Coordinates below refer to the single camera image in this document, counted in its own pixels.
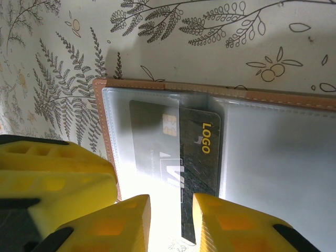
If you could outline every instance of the card holder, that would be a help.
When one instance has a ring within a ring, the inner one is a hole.
[[[192,235],[181,228],[181,186],[188,168],[182,168],[184,153],[178,136],[186,135],[180,131],[183,120],[192,120],[187,109],[219,116],[216,196],[286,220],[322,251],[335,247],[330,235],[336,219],[335,112],[184,90],[104,88],[102,95],[122,199],[143,193],[151,196],[153,238],[149,248],[153,251],[194,248]],[[176,122],[176,131],[164,133],[162,120],[170,126]],[[206,129],[210,123],[204,123]],[[165,135],[176,136],[176,141]],[[190,135],[195,143],[192,150],[212,148],[215,142],[208,146],[203,139],[210,139],[207,131]],[[161,170],[155,173],[160,161],[154,159],[166,162],[167,155],[173,155],[173,160],[166,167],[175,168],[170,168],[171,173],[166,170],[165,177]],[[193,158],[200,156],[197,152]],[[139,172],[137,161],[142,166],[147,162],[150,168]],[[191,174],[197,175],[197,169]],[[165,234],[160,232],[163,226]]]

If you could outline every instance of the black card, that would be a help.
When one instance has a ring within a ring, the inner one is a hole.
[[[195,243],[193,194],[216,194],[221,119],[140,101],[130,101],[130,113],[136,169],[181,188],[182,237]]]
[[[215,196],[217,191],[220,121],[215,113],[180,109],[180,156],[184,164],[182,237],[193,243],[193,194]]]

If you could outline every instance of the wallpaper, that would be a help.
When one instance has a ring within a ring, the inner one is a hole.
[[[0,133],[105,157],[94,78],[333,96],[335,44],[334,0],[0,0]]]

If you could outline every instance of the fern leaf pattern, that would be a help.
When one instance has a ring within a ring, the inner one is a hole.
[[[51,129],[45,136],[57,136],[59,132],[66,135],[70,141],[72,132],[76,132],[76,141],[83,144],[84,139],[89,141],[93,152],[97,151],[101,126],[99,122],[98,107],[94,98],[93,78],[107,76],[105,60],[103,57],[98,37],[94,29],[90,28],[95,57],[92,65],[85,54],[71,44],[60,33],[56,35],[65,45],[73,65],[73,69],[64,68],[63,60],[50,52],[40,39],[40,53],[36,54],[39,72],[34,69],[37,82],[34,88],[35,113],[50,122]],[[122,78],[122,65],[120,53],[117,54],[116,77]]]

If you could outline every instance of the orange fruit illustration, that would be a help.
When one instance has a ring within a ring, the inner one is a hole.
[[[268,69],[261,73],[261,77],[264,81],[271,82],[275,79],[275,73],[274,71]]]
[[[271,67],[271,70],[274,72],[276,77],[279,77],[284,74],[285,67],[282,64],[275,64]]]

